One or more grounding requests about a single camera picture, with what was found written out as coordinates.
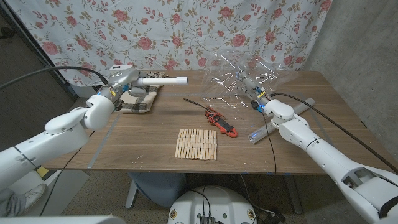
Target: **wooden table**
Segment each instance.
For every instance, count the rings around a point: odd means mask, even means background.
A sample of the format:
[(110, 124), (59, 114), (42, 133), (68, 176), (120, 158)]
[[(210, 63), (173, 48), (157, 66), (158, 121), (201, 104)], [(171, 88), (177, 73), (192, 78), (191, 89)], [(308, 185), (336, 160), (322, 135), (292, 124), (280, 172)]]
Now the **wooden table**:
[[(278, 92), (302, 98), (311, 97), (315, 106), (348, 131), (359, 137), (395, 166), (397, 163), (380, 142), (362, 124), (355, 113), (319, 72), (300, 72), (301, 76), (278, 87)], [(104, 144), (91, 166), (92, 170), (212, 172), (237, 174), (266, 174), (274, 171), (274, 159), (269, 140), (264, 138), (251, 144), (248, 134), (264, 125), (263, 117), (248, 108), (239, 116), (226, 117), (236, 127), (239, 136), (227, 137), (207, 123), (204, 109), (182, 98), (205, 104), (200, 99), (204, 72), (172, 71), (170, 77), (188, 76), (187, 86), (164, 86), (160, 89), (150, 113), (112, 115), (106, 128), (96, 131), (87, 145), (66, 166), (68, 170), (86, 170), (94, 154)], [(292, 106), (298, 103), (284, 96), (280, 101)], [(331, 139), (334, 146), (352, 160), (380, 169), (388, 169), (379, 159), (315, 112), (301, 114), (310, 127), (323, 139)], [(217, 160), (200, 161), (176, 159), (175, 144), (180, 129), (217, 130)], [(323, 175), (324, 172), (300, 148), (283, 140), (275, 131), (271, 135), (278, 174)], [(72, 154), (61, 156), (44, 166), (61, 169)]]

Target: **red wire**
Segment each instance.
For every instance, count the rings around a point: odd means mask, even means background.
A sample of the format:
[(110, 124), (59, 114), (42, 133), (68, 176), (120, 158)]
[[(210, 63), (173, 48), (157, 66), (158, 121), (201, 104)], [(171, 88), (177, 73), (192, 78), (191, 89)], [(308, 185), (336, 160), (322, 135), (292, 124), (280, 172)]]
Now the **red wire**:
[(216, 123), (223, 116), (211, 107), (206, 108), (205, 115), (211, 124)]

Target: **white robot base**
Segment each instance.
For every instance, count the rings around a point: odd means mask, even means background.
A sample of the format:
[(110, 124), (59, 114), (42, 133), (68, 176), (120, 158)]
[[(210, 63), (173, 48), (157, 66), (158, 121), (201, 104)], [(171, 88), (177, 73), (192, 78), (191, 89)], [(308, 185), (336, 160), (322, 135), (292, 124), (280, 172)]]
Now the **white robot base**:
[[(194, 190), (202, 194), (203, 188), (204, 186)], [(168, 224), (207, 223), (202, 217), (203, 213), (205, 217), (210, 217), (207, 219), (214, 218), (214, 222), (220, 221), (224, 224), (257, 223), (251, 204), (235, 191), (215, 185), (206, 186), (204, 195), (210, 203), (210, 215), (207, 200), (197, 192), (188, 191), (174, 202), (169, 212)]]

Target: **white pvc pipe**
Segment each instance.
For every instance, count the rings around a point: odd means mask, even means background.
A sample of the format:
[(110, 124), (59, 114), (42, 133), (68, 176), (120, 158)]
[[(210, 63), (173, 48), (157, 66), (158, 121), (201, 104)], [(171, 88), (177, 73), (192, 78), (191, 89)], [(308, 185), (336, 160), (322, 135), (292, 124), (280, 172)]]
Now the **white pvc pipe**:
[(176, 78), (138, 78), (131, 83), (132, 86), (150, 85), (188, 85), (188, 77)]

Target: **shoe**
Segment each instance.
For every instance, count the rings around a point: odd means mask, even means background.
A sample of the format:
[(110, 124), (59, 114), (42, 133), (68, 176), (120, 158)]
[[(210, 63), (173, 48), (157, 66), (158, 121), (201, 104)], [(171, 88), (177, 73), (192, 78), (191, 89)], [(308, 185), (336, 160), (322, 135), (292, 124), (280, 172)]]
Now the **shoe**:
[(33, 188), (32, 190), (24, 194), (24, 196), (26, 197), (24, 213), (28, 211), (30, 208), (32, 208), (36, 202), (39, 201), (39, 199), (42, 197), (46, 189), (47, 189), (46, 184), (39, 184), (37, 187)]

